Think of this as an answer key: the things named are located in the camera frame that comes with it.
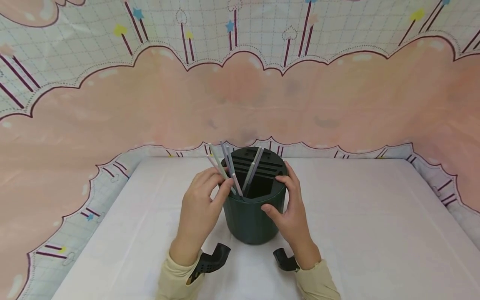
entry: pen holder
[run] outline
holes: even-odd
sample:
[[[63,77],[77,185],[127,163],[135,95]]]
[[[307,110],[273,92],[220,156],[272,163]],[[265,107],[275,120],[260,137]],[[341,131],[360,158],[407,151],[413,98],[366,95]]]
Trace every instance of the pen holder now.
[[[257,147],[247,147],[235,150],[231,154],[241,187],[257,150]],[[225,160],[222,160],[221,164],[225,167]],[[285,184],[275,179],[277,175],[288,175],[287,167],[280,156],[264,149],[250,188],[244,193],[244,197],[232,192],[228,195],[223,204],[225,218],[231,234],[239,241],[249,245],[260,245],[278,233],[276,225],[261,209],[263,204],[271,204],[283,213],[287,188]]]

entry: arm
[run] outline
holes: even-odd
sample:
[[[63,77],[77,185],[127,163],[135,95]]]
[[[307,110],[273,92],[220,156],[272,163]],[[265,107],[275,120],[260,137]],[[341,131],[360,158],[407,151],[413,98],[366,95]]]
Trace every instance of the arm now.
[[[285,164],[288,176],[277,176],[276,180],[287,186],[287,209],[281,214],[270,204],[264,204],[262,210],[273,220],[293,250],[300,267],[295,277],[305,300],[340,300],[326,261],[322,260],[317,245],[310,237],[300,181],[291,166],[287,162]]]
[[[210,194],[220,183],[222,185],[212,200]],[[215,168],[198,173],[193,179],[182,200],[177,236],[162,264],[156,300],[197,299],[205,275],[201,274],[192,282],[192,272],[232,185],[233,180],[224,181]]]

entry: colored pencil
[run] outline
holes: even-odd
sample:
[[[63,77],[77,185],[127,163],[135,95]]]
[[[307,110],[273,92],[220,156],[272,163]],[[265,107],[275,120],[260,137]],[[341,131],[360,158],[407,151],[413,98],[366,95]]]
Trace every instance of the colored pencil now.
[[[235,173],[232,174],[233,180],[235,181],[235,186],[237,187],[237,191],[239,192],[240,197],[243,197],[243,193],[241,192],[240,184],[237,179],[237,175]]]
[[[252,175],[252,171],[253,171],[254,166],[255,166],[255,163],[252,162],[252,164],[250,165],[250,168],[248,169],[247,177],[245,177],[245,181],[243,182],[243,188],[241,189],[243,193],[245,193],[245,191],[247,189],[247,183],[248,183],[248,180],[250,179],[250,175]]]
[[[212,164],[212,166],[214,166],[214,167],[216,168],[217,172],[219,172],[219,173],[222,175],[222,177],[223,177],[225,180],[227,180],[227,179],[228,179],[228,177],[226,177],[227,175],[225,174],[225,176],[223,176],[223,172],[225,172],[225,171],[223,171],[223,172],[221,171],[223,168],[220,168],[219,166],[217,166],[217,165],[213,162],[212,157],[209,156],[208,154],[207,154],[207,158],[208,158],[208,160],[210,161],[210,163]],[[237,194],[237,193],[235,192],[235,189],[234,189],[233,187],[231,187],[230,190],[232,191],[232,193],[233,193],[234,195]]]
[[[250,185],[252,184],[253,177],[255,176],[255,172],[257,171],[258,164],[259,164],[260,160],[262,159],[262,154],[263,153],[264,153],[264,149],[261,147],[260,148],[260,153],[258,154],[258,157],[255,156],[255,158],[256,158],[255,165],[253,166],[252,173],[250,174],[250,178],[248,179],[246,190],[248,190],[250,188]]]
[[[231,176],[233,173],[235,173],[235,171],[233,171],[232,167],[230,166],[230,161],[228,160],[227,150],[225,149],[225,145],[223,144],[223,141],[220,141],[220,148],[222,148],[223,158],[225,159],[225,164],[227,165],[228,172],[230,173],[230,176]]]
[[[225,180],[228,179],[227,173],[225,172],[225,169],[223,169],[222,164],[220,163],[220,159],[218,159],[218,156],[215,154],[215,151],[213,150],[213,146],[211,143],[208,143],[208,146],[210,147],[210,151],[212,151],[212,155],[215,158],[216,164],[218,165],[218,168],[220,169],[220,174],[222,174],[223,178]]]
[[[230,163],[230,168],[228,169],[230,171],[230,174],[235,173],[235,167],[233,166],[233,158],[232,158],[232,153],[230,152],[230,147],[227,145],[227,156],[228,156],[228,162]]]
[[[210,155],[207,155],[207,158],[210,161],[210,163],[212,164],[212,166],[214,166],[216,168],[217,172],[221,175],[222,171],[220,171],[220,168],[213,162],[212,157]]]

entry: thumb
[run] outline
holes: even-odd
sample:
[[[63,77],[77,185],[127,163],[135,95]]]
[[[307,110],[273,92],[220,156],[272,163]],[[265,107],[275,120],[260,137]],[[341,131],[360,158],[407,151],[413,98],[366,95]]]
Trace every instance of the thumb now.
[[[232,178],[225,180],[220,186],[220,189],[218,189],[218,193],[216,193],[215,199],[210,204],[219,214],[222,211],[223,203],[225,203],[225,200],[230,193],[230,188],[233,186],[233,183],[234,181]]]
[[[282,221],[282,214],[278,212],[276,208],[274,208],[270,204],[264,204],[262,205],[262,210],[269,216],[270,219],[275,223],[275,225],[279,225],[279,223]]]

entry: person's left hand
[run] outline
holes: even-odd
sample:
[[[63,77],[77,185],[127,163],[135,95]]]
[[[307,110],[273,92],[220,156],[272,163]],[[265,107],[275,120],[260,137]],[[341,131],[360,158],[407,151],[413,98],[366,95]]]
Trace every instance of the person's left hand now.
[[[220,183],[222,185],[212,200],[210,195]],[[170,246],[170,257],[174,262],[190,266],[196,261],[198,252],[218,221],[233,184],[232,178],[224,181],[214,167],[195,175],[183,197],[179,229]]]

